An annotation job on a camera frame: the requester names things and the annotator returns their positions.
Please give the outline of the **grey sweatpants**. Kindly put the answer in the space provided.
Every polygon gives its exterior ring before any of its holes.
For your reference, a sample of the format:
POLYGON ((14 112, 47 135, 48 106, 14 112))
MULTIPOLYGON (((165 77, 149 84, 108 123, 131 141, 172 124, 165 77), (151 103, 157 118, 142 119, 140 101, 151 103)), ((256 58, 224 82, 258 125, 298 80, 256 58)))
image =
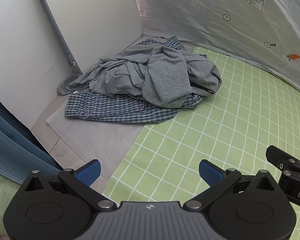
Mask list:
POLYGON ((79 89, 109 97, 128 95, 161 108, 179 108, 191 94, 216 94, 222 78, 203 56, 159 44, 136 45, 101 58, 84 74, 72 76, 57 90, 66 95, 79 89))

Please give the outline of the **green grid mat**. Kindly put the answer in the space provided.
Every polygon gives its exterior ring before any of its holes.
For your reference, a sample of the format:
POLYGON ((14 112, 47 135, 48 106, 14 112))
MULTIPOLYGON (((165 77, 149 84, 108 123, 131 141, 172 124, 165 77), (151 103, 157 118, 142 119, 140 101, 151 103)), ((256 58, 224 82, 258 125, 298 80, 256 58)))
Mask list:
POLYGON ((248 63, 202 47, 219 69, 222 85, 192 110, 146 125, 111 176, 104 194, 119 203, 181 203, 207 189, 198 173, 207 159, 242 174, 280 171, 266 160, 274 145, 300 160, 300 92, 248 63))

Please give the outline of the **blue denim jeans leg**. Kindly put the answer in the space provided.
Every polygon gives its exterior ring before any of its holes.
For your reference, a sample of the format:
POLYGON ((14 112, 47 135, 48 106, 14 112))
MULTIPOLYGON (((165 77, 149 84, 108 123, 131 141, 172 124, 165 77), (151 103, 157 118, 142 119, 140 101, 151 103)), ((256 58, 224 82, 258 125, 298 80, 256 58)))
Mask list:
POLYGON ((33 133, 0 102, 0 175, 22 184, 33 170, 54 176, 61 169, 33 133))

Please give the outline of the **white panel board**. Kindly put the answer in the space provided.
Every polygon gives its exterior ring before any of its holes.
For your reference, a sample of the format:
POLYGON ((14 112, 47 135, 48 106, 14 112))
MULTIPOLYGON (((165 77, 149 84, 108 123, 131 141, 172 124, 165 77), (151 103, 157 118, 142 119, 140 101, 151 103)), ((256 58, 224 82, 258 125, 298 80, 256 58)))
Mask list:
POLYGON ((53 14, 48 6, 48 3, 46 0, 40 0, 40 3, 42 5, 42 8, 47 16, 47 19, 50 22, 50 25, 53 29, 54 35, 57 38, 57 41, 67 59, 67 62, 69 64, 69 66, 71 67, 71 70, 74 74, 82 74, 82 71, 80 70, 80 68, 77 65, 76 60, 74 59, 68 45, 66 44, 66 41, 53 17, 53 14))

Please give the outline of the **blue plaid shirt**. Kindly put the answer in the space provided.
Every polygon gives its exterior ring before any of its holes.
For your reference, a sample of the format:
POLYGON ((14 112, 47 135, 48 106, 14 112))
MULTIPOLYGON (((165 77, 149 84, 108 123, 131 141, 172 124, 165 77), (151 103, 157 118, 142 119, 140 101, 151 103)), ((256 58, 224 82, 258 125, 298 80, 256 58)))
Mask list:
MULTIPOLYGON (((186 51, 176 37, 171 37, 165 42, 147 39, 136 45, 150 44, 186 51)), ((88 89, 79 89, 66 95, 69 97, 65 109, 67 118, 125 124, 160 123, 169 120, 182 109, 196 108, 204 97, 191 94, 179 108, 161 108, 128 95, 109 97, 92 93, 88 89)))

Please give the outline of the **grey carrot print sheet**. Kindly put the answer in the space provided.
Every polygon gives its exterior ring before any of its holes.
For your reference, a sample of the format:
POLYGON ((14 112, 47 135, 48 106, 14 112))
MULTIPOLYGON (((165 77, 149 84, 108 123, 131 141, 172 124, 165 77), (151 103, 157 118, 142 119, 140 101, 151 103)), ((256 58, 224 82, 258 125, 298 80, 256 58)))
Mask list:
POLYGON ((177 36, 268 71, 300 91, 300 0, 136 0, 143 33, 177 36))

